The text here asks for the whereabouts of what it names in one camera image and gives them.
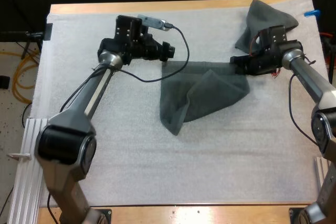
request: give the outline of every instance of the red object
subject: red object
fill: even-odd
[[[329,37],[329,38],[332,38],[334,37],[333,34],[330,34],[330,33],[320,33],[321,36],[326,36],[326,37]]]

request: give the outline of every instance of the blue clip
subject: blue clip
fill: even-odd
[[[320,10],[311,10],[310,12],[305,13],[305,17],[315,16],[316,19],[319,19],[321,16]]]

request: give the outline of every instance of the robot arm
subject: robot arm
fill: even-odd
[[[166,42],[161,45],[148,34],[151,22],[155,28],[167,30],[163,20],[159,20],[160,27],[155,20],[118,16],[114,38],[101,42],[96,70],[73,94],[70,105],[65,110],[62,107],[37,137],[35,156],[47,188],[62,210],[61,224],[107,223],[104,214],[89,207],[78,184],[85,179],[96,151],[96,132],[90,119],[115,70],[129,65],[134,58],[173,58],[174,47]]]
[[[300,213],[296,223],[336,223],[336,88],[305,62],[300,49],[290,50],[283,56],[283,67],[298,77],[316,103],[312,132],[322,156],[332,162],[317,201]]]
[[[331,161],[316,202],[306,207],[295,224],[336,223],[336,88],[305,62],[300,42],[288,41],[283,26],[259,32],[261,50],[253,56],[231,57],[237,73],[260,75],[278,68],[291,70],[316,103],[311,129],[322,153]]]

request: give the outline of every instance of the gray towel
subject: gray towel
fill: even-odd
[[[253,38],[260,30],[271,26],[285,26],[286,31],[289,31],[299,25],[298,21],[291,15],[274,9],[259,0],[253,0],[248,10],[246,18],[247,27],[243,35],[236,42],[235,47],[249,52],[249,45]],[[252,52],[259,51],[261,47],[257,43],[253,43]]]
[[[162,76],[179,69],[184,61],[168,61]],[[180,73],[161,82],[160,119],[174,135],[190,122],[231,106],[249,92],[245,76],[229,63],[189,62]]]

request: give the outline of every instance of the wooden table edge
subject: wooden table edge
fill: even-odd
[[[110,209],[112,224],[290,224],[290,208],[302,205],[200,205],[200,206],[124,206],[97,207]],[[59,208],[51,208],[57,219]],[[54,224],[47,208],[40,208],[38,224]]]
[[[128,2],[128,3],[88,3],[88,4],[53,4],[51,14],[94,14],[154,12],[170,10],[195,10],[207,8],[228,8],[249,6],[253,0],[196,0],[164,2]],[[262,0],[274,4],[288,0]]]

